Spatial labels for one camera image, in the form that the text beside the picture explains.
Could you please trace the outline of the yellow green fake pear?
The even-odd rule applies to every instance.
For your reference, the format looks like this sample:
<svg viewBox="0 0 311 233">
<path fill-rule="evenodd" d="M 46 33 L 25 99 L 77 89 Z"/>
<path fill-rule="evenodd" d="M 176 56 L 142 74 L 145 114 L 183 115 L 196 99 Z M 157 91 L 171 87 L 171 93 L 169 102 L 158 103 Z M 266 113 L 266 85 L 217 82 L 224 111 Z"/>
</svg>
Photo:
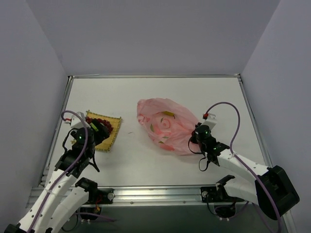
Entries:
<svg viewBox="0 0 311 233">
<path fill-rule="evenodd" d="M 168 111 L 163 111 L 162 114 L 170 117 L 170 118 L 175 118 L 175 114 L 172 112 L 168 112 Z"/>
</svg>

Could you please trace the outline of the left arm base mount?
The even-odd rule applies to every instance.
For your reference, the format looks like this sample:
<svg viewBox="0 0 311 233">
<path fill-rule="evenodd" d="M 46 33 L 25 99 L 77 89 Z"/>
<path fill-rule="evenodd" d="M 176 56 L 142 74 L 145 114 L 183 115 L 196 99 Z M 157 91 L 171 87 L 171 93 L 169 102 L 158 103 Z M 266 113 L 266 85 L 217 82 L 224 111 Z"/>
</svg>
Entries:
<svg viewBox="0 0 311 233">
<path fill-rule="evenodd" d="M 90 191 L 88 194 L 88 200 L 85 204 L 91 204 L 91 207 L 81 207 L 75 210 L 74 214 L 69 218 L 61 227 L 61 232 L 70 233 L 77 229 L 84 221 L 88 224 L 96 220 L 103 222 L 114 222 L 115 220 L 102 215 L 102 207 L 100 204 L 112 204 L 114 193 L 112 189 Z"/>
</svg>

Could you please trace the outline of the pink plastic bag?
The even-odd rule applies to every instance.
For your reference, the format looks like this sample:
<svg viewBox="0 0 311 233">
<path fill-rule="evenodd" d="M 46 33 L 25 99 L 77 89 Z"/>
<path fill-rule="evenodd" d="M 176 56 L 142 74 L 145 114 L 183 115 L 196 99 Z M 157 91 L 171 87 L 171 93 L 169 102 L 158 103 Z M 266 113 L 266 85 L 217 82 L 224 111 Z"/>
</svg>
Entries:
<svg viewBox="0 0 311 233">
<path fill-rule="evenodd" d="M 162 114 L 172 112 L 175 118 Z M 177 155 L 199 151 L 196 144 L 188 144 L 198 118 L 186 107 L 171 99 L 141 99 L 137 103 L 137 120 L 158 147 Z"/>
</svg>

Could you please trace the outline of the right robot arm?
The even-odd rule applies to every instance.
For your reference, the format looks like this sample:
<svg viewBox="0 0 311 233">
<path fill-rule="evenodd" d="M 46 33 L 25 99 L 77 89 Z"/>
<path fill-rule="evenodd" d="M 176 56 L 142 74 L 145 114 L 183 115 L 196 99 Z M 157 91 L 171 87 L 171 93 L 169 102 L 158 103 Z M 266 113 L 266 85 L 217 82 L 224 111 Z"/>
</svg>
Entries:
<svg viewBox="0 0 311 233">
<path fill-rule="evenodd" d="M 282 167 L 268 167 L 238 155 L 228 145 L 218 142 L 208 125 L 198 123 L 190 142 L 199 146 L 209 163 L 232 172 L 216 183 L 219 199 L 239 198 L 252 202 L 272 220 L 299 203 L 300 197 Z"/>
</svg>

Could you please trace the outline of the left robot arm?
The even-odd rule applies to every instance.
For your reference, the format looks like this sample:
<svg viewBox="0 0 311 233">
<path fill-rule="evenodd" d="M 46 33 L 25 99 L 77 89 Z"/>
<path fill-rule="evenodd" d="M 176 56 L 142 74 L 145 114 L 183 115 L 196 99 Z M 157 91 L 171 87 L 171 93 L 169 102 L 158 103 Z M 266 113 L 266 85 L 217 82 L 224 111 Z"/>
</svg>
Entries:
<svg viewBox="0 0 311 233">
<path fill-rule="evenodd" d="M 85 127 L 69 134 L 76 142 L 56 163 L 49 183 L 27 214 L 6 227 L 6 233 L 56 233 L 84 203 L 94 203 L 100 191 L 96 182 L 80 175 L 96 167 L 95 147 L 110 137 L 111 130 L 100 119 L 88 119 Z"/>
</svg>

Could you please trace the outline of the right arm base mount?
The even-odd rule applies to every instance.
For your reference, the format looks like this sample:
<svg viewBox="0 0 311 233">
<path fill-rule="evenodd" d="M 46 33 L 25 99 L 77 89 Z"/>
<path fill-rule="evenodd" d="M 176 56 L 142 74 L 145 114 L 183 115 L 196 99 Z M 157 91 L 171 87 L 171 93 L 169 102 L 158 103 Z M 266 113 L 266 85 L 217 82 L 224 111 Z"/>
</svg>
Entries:
<svg viewBox="0 0 311 233">
<path fill-rule="evenodd" d="M 239 215 L 246 207 L 246 204 L 238 210 L 236 204 L 244 202 L 243 199 L 230 197 L 227 194 L 221 194 L 216 186 L 203 186 L 200 188 L 201 201 L 207 204 L 208 211 L 218 217 L 220 220 L 230 220 Z"/>
</svg>

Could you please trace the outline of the green fake fruit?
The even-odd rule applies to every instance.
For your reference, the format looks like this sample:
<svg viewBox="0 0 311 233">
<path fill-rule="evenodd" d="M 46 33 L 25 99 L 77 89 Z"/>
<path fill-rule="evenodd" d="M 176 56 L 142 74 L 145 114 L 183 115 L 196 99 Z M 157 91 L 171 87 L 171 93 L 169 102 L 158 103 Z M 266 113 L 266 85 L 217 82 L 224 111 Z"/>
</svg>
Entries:
<svg viewBox="0 0 311 233">
<path fill-rule="evenodd" d="M 91 123 L 90 126 L 93 128 L 94 131 L 98 131 L 98 128 L 93 123 Z"/>
</svg>

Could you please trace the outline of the red fake grapes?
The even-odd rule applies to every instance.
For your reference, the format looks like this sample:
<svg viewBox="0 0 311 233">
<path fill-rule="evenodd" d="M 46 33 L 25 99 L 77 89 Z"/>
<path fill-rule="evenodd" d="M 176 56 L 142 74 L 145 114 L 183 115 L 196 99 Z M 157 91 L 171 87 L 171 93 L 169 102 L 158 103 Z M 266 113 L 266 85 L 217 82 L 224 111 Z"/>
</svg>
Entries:
<svg viewBox="0 0 311 233">
<path fill-rule="evenodd" d="M 107 120 L 104 120 L 104 119 L 100 119 L 100 118 L 97 118 L 96 119 L 99 123 L 101 123 L 101 124 L 103 124 L 104 126 L 106 126 L 107 127 L 107 129 L 108 129 L 108 131 L 109 131 L 109 133 L 112 133 L 112 131 L 113 131 L 113 127 L 112 127 L 112 125 L 111 125 L 111 123 L 109 122 L 109 121 L 107 121 Z M 92 121 L 93 121 L 93 118 L 90 118 L 90 117 L 86 117 L 86 122 L 90 125 L 91 123 L 92 123 Z"/>
</svg>

